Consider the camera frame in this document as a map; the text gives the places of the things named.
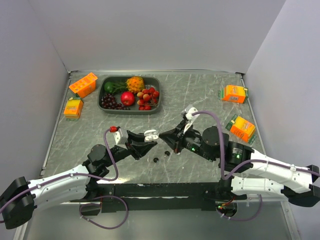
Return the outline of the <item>white earbud charging case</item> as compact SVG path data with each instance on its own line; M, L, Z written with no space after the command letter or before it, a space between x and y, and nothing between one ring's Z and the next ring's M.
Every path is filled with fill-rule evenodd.
M146 130L144 133L144 141L145 142L152 142L152 141L156 141L159 138L159 134L158 131L155 129L149 129Z

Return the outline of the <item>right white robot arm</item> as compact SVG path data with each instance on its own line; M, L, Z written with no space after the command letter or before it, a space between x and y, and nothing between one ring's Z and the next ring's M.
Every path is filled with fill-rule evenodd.
M183 120L174 129L162 132L163 140L176 154L186 149L212 162L219 160L219 186L223 199L232 196L260 195L284 199L291 204L310 208L320 201L320 188L314 182L320 177L317 166L299 167L229 140L218 126L202 133Z

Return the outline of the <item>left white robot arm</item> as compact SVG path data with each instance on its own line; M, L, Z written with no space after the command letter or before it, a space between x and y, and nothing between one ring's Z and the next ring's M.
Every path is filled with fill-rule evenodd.
M34 210L70 201L100 200L98 181L117 180L116 163L129 156L139 160L157 145L159 138L155 129L136 134L112 126L106 133L113 133L115 146L94 145L82 164L46 178L29 181L25 177L16 178L0 196L0 222L6 229L15 229L28 222Z

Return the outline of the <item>red apple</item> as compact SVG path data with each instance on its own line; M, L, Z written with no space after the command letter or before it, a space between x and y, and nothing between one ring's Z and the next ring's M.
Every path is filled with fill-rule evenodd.
M135 96L130 91L125 91L120 96L120 101L124 106L132 106L135 103Z

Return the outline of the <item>red lychee cluster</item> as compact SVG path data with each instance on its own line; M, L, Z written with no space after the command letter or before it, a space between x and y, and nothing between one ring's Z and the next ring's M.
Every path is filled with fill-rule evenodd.
M139 111L151 111L159 106L160 92L154 87L145 88L136 94Z

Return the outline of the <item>dark purple grape bunch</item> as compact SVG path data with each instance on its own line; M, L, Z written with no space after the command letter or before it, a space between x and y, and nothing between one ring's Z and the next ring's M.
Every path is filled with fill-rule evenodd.
M130 110L130 108L125 106L124 104L118 103L116 100L116 97L111 93L106 93L100 99L100 106L103 109L107 109L107 110L124 110L124 111Z

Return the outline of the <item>orange spiky fruit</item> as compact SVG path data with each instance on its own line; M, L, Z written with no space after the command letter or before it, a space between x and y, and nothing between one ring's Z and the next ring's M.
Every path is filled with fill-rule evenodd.
M137 94L145 88L144 79L141 76L128 78L125 83L126 89L133 94Z

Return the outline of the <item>green lime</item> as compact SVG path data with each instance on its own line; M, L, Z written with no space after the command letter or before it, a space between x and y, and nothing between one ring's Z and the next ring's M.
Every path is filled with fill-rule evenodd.
M115 85L113 82L108 81L104 84L103 88L106 93L112 94L114 92Z

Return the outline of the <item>dark grey fruit tray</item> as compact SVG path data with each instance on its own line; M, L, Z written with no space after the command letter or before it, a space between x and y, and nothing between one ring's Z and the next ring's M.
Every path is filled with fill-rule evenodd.
M161 106L161 95L159 97L159 105L156 109L152 109L152 110L139 110L137 101L138 101L138 97L136 93L134 94L135 97L135 102L133 105L128 106L130 108L130 110L114 110L114 109L104 109L101 107L100 104L100 100L101 98L105 95L108 94L107 92L105 92L104 90L104 84L106 82L113 82L115 89L112 93L112 95L114 95L116 97L116 100L118 103L121 103L121 95L123 92L129 92L126 88L126 80L134 77L134 76L108 76L106 77L103 81L102 84L100 86L99 89L99 93L98 93L98 98L97 98L97 104L99 106L99 108L103 111L105 111L108 114L117 114L117 115L152 115L156 112L158 112L160 110L160 106ZM151 87L155 88L157 91L159 91L160 94L160 82L158 79L156 79L155 77L149 77L149 76L142 76L143 80L144 80L144 85L145 88L144 89L149 89Z

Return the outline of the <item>orange box front right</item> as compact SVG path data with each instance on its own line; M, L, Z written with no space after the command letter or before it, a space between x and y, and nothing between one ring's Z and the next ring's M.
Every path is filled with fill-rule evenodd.
M225 128L250 145L256 139L256 126L237 114L231 118Z

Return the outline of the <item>orange box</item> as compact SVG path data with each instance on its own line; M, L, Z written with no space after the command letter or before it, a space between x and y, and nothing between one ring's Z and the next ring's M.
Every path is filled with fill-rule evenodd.
M244 104L249 97L249 90L238 85L227 85L218 91L218 99L227 102Z
M231 118L225 128L250 145L256 139L256 126L237 114Z

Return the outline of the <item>orange sponge pack left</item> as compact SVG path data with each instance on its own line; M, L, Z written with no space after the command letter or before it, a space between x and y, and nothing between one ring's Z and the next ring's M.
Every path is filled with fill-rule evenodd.
M63 115L69 121L77 121L83 109L84 102L80 97L70 97L65 105Z

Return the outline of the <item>orange box back right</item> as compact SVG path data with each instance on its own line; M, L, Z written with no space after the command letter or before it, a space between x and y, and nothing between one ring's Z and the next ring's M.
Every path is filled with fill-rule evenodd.
M227 102L244 104L249 97L249 90L238 85L227 85L218 91L218 99Z

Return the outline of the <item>orange carton back left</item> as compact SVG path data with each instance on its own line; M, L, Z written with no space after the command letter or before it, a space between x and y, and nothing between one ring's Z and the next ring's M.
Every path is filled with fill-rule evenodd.
M90 72L80 80L69 86L69 89L80 98L85 98L87 95L91 94L96 90L96 81L98 77Z

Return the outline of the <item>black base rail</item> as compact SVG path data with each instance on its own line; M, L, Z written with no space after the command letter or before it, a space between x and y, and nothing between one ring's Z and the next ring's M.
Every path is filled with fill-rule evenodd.
M216 203L230 200L246 200L245 194L236 196L228 183L114 183L100 184L88 198L72 200L72 203L101 202L103 213L115 213L126 208L130 211L193 210L215 211Z

